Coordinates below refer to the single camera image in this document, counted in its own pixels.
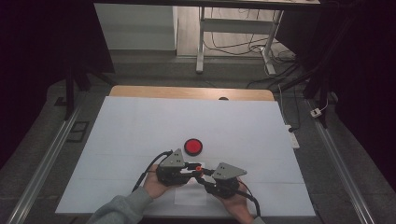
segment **gray sweatshirt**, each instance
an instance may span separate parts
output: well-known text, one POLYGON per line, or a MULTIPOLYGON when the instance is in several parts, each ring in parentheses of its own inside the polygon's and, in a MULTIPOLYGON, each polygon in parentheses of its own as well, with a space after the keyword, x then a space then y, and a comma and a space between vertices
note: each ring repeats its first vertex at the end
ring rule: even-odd
MULTIPOLYGON (((143 217, 143 211, 152 198, 145 189, 139 187, 129 196, 116 196, 111 202, 100 207, 88 220, 88 223, 138 223, 143 217)), ((253 224, 264 224, 260 217, 253 224)))

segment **power plug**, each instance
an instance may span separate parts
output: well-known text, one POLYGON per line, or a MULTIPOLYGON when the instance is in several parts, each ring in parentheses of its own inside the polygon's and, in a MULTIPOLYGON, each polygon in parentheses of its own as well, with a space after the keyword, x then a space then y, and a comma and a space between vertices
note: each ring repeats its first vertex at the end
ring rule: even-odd
POLYGON ((317 118, 317 117, 319 117, 320 115, 321 115, 321 112, 320 112, 319 108, 316 108, 316 109, 314 109, 314 110, 311 110, 311 116, 312 116, 313 118, 317 118))

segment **red object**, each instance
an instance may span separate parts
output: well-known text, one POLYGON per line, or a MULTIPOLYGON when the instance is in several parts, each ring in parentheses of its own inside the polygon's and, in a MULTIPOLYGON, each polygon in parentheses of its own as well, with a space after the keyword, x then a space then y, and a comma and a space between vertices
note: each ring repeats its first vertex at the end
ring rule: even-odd
POLYGON ((202 152, 202 142, 196 138, 192 138, 186 141, 184 144, 184 150, 190 156, 197 156, 202 152))

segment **hand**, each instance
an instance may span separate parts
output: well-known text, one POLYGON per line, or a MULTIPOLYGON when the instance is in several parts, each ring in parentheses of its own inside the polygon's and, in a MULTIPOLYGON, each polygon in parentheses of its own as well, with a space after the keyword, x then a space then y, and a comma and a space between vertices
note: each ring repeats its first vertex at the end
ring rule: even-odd
MULTIPOLYGON (((239 184, 239 190, 247 192, 247 188, 243 184, 239 184)), ((250 224, 253 222, 254 218, 248 211, 247 198, 244 196, 235 194, 233 197, 228 199, 223 199, 218 196, 215 197, 222 202, 225 209, 240 223, 250 224)))
POLYGON ((149 168, 148 175, 146 176, 145 183, 143 184, 143 188, 148 192, 148 195, 152 199, 160 197, 167 190, 173 188, 172 186, 166 187, 160 181, 158 181, 157 175, 155 174, 157 167, 158 165, 154 164, 149 168))

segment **person's left hand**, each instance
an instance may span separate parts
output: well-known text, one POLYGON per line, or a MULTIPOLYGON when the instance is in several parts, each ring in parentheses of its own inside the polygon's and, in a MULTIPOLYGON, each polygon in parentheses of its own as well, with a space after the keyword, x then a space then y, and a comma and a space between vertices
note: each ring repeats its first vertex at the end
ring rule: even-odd
POLYGON ((163 195, 167 190, 176 187, 166 187, 160 181, 158 181, 157 174, 155 173, 157 167, 158 164, 154 164, 149 168, 148 175, 146 176, 145 183, 143 184, 143 188, 148 192, 148 195, 152 199, 156 199, 163 195))

